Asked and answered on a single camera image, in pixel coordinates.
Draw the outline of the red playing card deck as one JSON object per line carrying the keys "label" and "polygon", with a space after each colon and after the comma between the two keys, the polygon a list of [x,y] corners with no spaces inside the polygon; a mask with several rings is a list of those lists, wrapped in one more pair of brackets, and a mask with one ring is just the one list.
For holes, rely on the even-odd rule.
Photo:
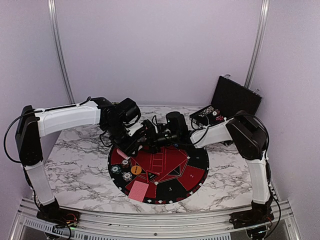
{"label": "red playing card deck", "polygon": [[119,148],[116,149],[116,152],[125,160],[129,160],[131,158],[130,156],[127,156],[124,152],[122,152]]}

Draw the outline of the small orange black chip pile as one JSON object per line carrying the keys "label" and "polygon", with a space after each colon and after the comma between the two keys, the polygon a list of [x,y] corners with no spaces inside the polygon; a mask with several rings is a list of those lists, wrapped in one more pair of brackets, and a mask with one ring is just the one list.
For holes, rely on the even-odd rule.
{"label": "small orange black chip pile", "polygon": [[122,162],[121,162],[121,166],[123,168],[128,168],[130,166],[130,163],[127,159],[124,159]]}

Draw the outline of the orange round blind button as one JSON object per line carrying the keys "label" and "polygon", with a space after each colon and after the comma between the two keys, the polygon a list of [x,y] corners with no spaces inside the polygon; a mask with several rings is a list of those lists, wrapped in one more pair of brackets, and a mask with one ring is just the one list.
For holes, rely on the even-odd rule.
{"label": "orange round blind button", "polygon": [[134,165],[130,171],[133,175],[139,175],[142,172],[142,168],[139,165]]}

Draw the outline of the black triangular button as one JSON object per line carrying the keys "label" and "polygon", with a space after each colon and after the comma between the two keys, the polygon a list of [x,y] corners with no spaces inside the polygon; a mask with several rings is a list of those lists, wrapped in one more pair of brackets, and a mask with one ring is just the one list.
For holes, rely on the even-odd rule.
{"label": "black triangular button", "polygon": [[151,182],[152,180],[154,180],[154,179],[157,178],[158,176],[159,176],[158,173],[147,170],[147,171],[146,171],[146,180],[147,180],[147,183]]}

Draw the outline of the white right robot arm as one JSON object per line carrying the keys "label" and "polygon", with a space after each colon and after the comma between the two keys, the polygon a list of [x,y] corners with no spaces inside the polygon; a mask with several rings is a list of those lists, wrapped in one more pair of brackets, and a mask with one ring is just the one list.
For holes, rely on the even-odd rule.
{"label": "white right robot arm", "polygon": [[271,171],[268,164],[269,133],[259,118],[245,111],[225,118],[217,124],[208,124],[190,130],[185,124],[184,116],[177,111],[167,114],[167,123],[162,126],[145,126],[142,146],[157,150],[166,145],[194,147],[201,149],[215,143],[232,141],[245,159],[252,184],[252,201],[255,206],[248,212],[247,219],[258,224],[267,216],[264,204],[271,197]]}

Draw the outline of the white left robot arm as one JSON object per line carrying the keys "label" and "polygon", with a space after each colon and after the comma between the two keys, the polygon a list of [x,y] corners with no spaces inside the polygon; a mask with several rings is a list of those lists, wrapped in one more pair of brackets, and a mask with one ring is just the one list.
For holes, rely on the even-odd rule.
{"label": "white left robot arm", "polygon": [[16,163],[22,165],[30,187],[45,206],[44,215],[51,222],[60,222],[64,215],[62,209],[54,204],[56,198],[45,171],[44,139],[77,127],[98,126],[108,134],[111,145],[118,149],[118,153],[128,159],[139,150],[137,134],[142,128],[140,118],[141,110],[130,98],[112,103],[104,97],[88,97],[79,103],[49,108],[27,105],[21,115],[10,123],[9,128],[17,124]]}

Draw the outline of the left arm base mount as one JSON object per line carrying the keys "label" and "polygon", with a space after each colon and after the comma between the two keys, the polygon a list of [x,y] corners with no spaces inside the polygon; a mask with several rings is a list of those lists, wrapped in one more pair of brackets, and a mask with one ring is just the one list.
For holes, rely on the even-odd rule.
{"label": "left arm base mount", "polygon": [[36,217],[40,220],[51,222],[62,227],[76,227],[79,223],[80,213],[75,210],[61,208],[58,201],[43,205],[38,205],[38,212]]}

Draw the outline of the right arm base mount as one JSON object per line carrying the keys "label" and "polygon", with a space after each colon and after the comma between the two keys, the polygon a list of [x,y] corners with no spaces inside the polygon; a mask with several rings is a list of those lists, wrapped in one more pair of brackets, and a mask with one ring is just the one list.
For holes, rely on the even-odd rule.
{"label": "right arm base mount", "polygon": [[272,202],[272,196],[264,204],[252,201],[251,209],[231,213],[229,222],[235,229],[271,222],[275,219],[271,208]]}

